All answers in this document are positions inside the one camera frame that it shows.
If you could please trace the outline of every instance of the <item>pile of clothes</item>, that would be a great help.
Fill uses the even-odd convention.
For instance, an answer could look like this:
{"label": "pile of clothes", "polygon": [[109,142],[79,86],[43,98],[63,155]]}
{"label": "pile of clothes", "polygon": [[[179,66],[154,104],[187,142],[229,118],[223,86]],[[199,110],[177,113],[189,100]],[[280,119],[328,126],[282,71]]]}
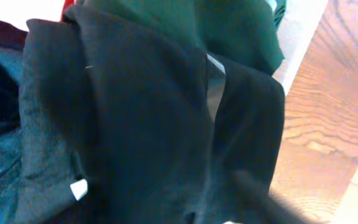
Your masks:
{"label": "pile of clothes", "polygon": [[303,223],[268,196],[271,2],[85,0],[28,33],[0,22],[0,223]]}

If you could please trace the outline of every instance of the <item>wood grain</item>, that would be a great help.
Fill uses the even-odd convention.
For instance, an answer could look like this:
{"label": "wood grain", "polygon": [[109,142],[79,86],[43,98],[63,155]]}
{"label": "wood grain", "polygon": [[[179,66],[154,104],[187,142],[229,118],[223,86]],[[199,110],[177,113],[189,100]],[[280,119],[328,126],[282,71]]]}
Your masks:
{"label": "wood grain", "polygon": [[358,0],[329,0],[285,112],[272,192],[329,223],[358,165]]}

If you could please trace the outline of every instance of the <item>dark green garment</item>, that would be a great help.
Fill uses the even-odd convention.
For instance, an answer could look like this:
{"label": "dark green garment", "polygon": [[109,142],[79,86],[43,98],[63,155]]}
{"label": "dark green garment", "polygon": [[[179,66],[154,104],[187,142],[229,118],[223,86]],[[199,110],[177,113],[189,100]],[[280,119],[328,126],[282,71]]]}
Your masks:
{"label": "dark green garment", "polygon": [[92,7],[142,24],[270,75],[283,60],[277,25],[285,9],[265,0],[82,0]]}

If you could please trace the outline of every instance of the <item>wooden floor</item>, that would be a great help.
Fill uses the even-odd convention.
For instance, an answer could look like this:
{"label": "wooden floor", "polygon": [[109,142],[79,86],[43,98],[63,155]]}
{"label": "wooden floor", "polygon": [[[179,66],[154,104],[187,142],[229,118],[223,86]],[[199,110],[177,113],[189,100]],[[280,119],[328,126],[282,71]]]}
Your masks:
{"label": "wooden floor", "polygon": [[329,0],[287,96],[272,192],[332,219],[358,164],[358,0]]}

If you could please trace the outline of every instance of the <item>black garment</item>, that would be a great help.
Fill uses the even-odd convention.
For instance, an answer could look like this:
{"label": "black garment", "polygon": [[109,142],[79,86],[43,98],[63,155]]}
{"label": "black garment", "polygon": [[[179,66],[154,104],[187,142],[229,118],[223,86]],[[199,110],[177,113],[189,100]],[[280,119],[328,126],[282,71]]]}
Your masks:
{"label": "black garment", "polygon": [[206,52],[84,7],[65,16],[28,22],[21,130],[3,136],[20,140],[20,191],[0,223],[301,223],[267,196],[279,83],[213,55],[227,78],[212,122],[208,77],[221,71]]}

